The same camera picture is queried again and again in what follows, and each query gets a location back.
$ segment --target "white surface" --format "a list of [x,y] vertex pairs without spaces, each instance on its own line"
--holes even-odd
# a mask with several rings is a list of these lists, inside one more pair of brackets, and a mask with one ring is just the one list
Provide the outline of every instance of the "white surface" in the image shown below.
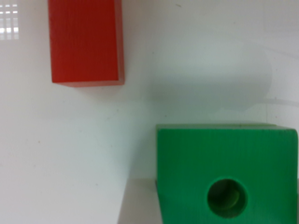
[[19,39],[0,41],[0,223],[117,223],[128,176],[155,177],[157,123],[299,130],[295,1],[123,0],[126,84],[89,89],[51,83],[47,1],[18,10]]

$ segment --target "red block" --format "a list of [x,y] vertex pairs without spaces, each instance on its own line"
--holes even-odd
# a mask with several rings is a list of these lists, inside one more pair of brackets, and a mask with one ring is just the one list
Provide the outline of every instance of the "red block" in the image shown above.
[[48,0],[52,81],[124,83],[121,0]]

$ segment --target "green cube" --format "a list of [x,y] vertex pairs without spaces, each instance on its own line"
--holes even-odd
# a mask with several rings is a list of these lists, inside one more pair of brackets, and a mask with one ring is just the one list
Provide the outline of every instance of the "green cube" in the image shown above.
[[157,145],[164,224],[296,224],[296,130],[161,125]]

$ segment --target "hole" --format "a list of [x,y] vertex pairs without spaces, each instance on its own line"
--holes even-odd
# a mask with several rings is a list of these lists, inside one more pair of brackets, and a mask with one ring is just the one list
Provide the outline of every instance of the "hole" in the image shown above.
[[209,189],[207,203],[211,211],[220,217],[237,217],[247,205],[247,194],[236,181],[223,179]]

